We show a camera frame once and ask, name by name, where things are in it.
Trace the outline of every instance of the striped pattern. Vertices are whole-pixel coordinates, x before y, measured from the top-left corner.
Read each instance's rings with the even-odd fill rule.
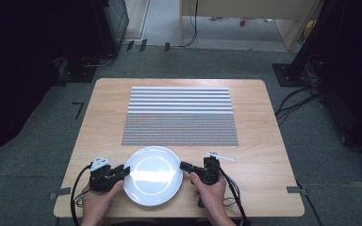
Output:
[[[133,87],[123,145],[238,146],[229,89]]]

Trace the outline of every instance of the human hand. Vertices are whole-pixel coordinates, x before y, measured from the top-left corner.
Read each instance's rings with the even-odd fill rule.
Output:
[[[235,225],[234,222],[227,216],[224,209],[224,193],[227,182],[221,176],[219,182],[214,185],[205,185],[198,174],[195,172],[190,173],[190,179],[198,187],[198,191],[194,196],[201,196],[202,202],[205,206],[207,218],[213,226],[216,225]]]
[[[111,200],[119,191],[123,190],[123,184],[124,181],[117,182],[107,193],[90,191],[84,195],[82,201],[82,226],[97,226],[103,224],[104,217],[110,206]],[[87,184],[82,192],[86,192],[88,190],[90,190],[90,184]]]

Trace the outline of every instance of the white plate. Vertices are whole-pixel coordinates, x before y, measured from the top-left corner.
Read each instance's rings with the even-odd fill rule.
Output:
[[[154,206],[171,199],[182,183],[180,159],[171,150],[150,146],[126,161],[130,174],[124,178],[124,191],[134,202]]]

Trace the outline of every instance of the person's left hand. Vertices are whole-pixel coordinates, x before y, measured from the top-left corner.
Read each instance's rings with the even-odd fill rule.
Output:
[[[82,226],[98,226],[103,224],[111,200],[119,191],[123,190],[123,184],[124,181],[117,182],[107,193],[89,191],[84,195],[82,200]],[[82,192],[88,190],[90,190],[90,184],[87,184]]]

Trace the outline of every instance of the wooden table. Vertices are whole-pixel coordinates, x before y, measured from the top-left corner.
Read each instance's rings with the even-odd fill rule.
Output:
[[[197,0],[180,1],[180,45],[183,45],[183,16],[194,16]],[[199,0],[197,16],[276,19],[275,24],[291,50],[312,19],[321,0]]]
[[[122,146],[123,130],[132,87],[222,87],[229,88],[238,133],[238,146],[168,146],[182,161],[203,166],[205,151],[235,157],[220,160],[223,170],[237,183],[248,217],[299,217],[304,213],[300,194],[288,193],[296,186],[283,139],[274,117],[266,86],[261,80],[217,79],[125,79],[104,78],[96,82],[87,113],[74,146],[61,187],[72,187],[78,173],[97,155],[109,158],[112,168],[144,146]],[[76,194],[87,184],[90,173],[81,177]],[[114,200],[109,218],[201,218],[192,196],[196,187],[184,173],[176,195],[159,206],[146,207],[132,202],[122,192]],[[226,197],[232,197],[227,188]],[[70,218],[70,195],[59,196],[54,213]],[[239,217],[236,206],[226,207],[230,217]],[[76,208],[79,217],[82,209]]]

